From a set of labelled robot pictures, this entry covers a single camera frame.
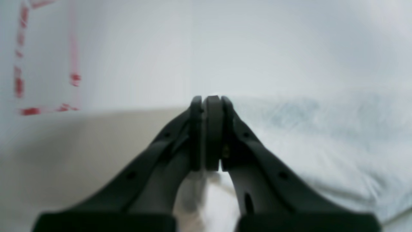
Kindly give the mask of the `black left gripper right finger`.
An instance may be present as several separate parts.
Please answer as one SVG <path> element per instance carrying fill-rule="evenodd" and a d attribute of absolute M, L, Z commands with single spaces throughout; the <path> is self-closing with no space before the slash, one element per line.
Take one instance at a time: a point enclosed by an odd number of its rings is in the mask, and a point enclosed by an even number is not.
<path fill-rule="evenodd" d="M 325 199 L 272 154 L 228 97 L 204 101 L 204 167 L 228 172 L 241 218 L 236 232 L 381 232 L 371 213 Z"/>

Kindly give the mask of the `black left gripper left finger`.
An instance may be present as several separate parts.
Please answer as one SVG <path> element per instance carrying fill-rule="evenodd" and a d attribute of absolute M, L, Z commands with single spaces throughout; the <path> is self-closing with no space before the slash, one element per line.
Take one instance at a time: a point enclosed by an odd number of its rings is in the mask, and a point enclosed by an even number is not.
<path fill-rule="evenodd" d="M 201 169 L 202 98 L 171 120 L 107 185 L 75 206 L 42 214 L 34 232 L 175 232 L 184 178 Z"/>

